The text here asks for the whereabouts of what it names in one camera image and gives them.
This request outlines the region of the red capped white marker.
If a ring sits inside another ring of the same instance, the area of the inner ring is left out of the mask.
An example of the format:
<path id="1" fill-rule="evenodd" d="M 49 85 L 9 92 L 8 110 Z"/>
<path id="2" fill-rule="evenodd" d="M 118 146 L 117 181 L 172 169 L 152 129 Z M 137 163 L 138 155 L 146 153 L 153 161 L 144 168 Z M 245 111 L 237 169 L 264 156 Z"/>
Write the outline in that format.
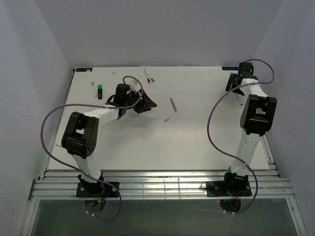
<path id="1" fill-rule="evenodd" d="M 147 74 L 145 69 L 144 69 L 144 75 L 145 75 L 145 77 L 147 79 L 148 84 L 150 84 L 151 83 L 151 78 L 148 76 L 148 74 Z"/>

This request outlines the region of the blue capped white marker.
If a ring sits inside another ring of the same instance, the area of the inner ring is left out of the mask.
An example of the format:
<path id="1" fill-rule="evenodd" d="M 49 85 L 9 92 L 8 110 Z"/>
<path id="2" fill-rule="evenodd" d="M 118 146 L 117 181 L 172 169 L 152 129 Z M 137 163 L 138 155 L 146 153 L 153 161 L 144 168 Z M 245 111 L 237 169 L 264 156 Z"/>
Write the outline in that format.
<path id="1" fill-rule="evenodd" d="M 154 78 L 151 77 L 151 76 L 147 73 L 147 71 L 144 71 L 144 73 L 145 73 L 145 75 L 146 75 L 153 83 L 155 83 Z"/>

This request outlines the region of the purple highlighter pen body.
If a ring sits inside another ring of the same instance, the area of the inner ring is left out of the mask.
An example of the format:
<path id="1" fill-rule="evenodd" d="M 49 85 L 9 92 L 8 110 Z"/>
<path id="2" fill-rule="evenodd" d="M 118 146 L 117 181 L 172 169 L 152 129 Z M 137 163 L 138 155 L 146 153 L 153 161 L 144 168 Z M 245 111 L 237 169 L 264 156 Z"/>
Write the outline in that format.
<path id="1" fill-rule="evenodd" d="M 175 105 L 174 100 L 172 99 L 172 97 L 170 97 L 170 102 L 172 104 L 174 112 L 177 112 L 177 108 L 176 108 L 176 105 Z"/>

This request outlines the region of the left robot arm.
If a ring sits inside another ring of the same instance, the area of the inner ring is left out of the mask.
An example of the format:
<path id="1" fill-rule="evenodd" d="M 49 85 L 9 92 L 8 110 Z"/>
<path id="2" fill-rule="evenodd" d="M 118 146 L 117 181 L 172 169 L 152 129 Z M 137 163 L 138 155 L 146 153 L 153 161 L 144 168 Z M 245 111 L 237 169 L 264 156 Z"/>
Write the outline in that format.
<path id="1" fill-rule="evenodd" d="M 99 181 L 102 172 L 93 156 L 99 128 L 120 119 L 129 109 L 140 114 L 155 107 L 157 104 L 143 89 L 137 90 L 133 85 L 118 84 L 115 94 L 107 99 L 103 108 L 85 113 L 73 112 L 70 115 L 61 145 L 83 171 L 79 180 L 88 183 L 87 190 L 93 196 L 100 196 L 104 192 L 104 184 Z"/>

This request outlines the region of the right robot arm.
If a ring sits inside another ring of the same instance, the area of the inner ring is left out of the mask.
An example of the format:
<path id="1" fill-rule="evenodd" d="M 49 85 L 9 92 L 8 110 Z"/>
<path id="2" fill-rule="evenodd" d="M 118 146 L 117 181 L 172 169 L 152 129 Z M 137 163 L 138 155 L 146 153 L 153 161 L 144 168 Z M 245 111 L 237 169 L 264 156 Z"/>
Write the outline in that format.
<path id="1" fill-rule="evenodd" d="M 250 171 L 247 166 L 251 163 L 257 144 L 272 127 L 278 101 L 262 90 L 250 60 L 239 63 L 238 72 L 230 74 L 225 91 L 247 96 L 240 118 L 242 134 L 237 159 L 230 165 L 222 183 L 224 193 L 234 195 L 249 189 Z"/>

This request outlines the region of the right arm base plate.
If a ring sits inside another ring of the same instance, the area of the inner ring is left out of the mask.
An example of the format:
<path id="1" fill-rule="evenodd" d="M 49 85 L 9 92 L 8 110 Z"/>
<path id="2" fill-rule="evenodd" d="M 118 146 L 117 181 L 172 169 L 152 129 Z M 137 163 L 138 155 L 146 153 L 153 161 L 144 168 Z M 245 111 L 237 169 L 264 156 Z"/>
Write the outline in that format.
<path id="1" fill-rule="evenodd" d="M 208 197 L 250 197 L 252 195 L 249 185 L 244 190 L 228 189 L 223 181 L 206 181 L 200 188 L 206 191 Z"/>

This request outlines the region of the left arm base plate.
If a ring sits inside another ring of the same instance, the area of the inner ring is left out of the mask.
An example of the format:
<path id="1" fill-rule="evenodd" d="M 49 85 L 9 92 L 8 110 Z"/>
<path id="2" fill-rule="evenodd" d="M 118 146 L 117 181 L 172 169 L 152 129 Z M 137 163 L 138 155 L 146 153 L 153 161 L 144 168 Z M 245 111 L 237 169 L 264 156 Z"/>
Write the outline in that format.
<path id="1" fill-rule="evenodd" d="M 119 182 L 111 182 L 111 185 L 104 183 L 88 183 L 80 182 L 77 185 L 76 197 L 77 198 L 117 198 L 119 196 L 117 189 L 120 187 Z"/>

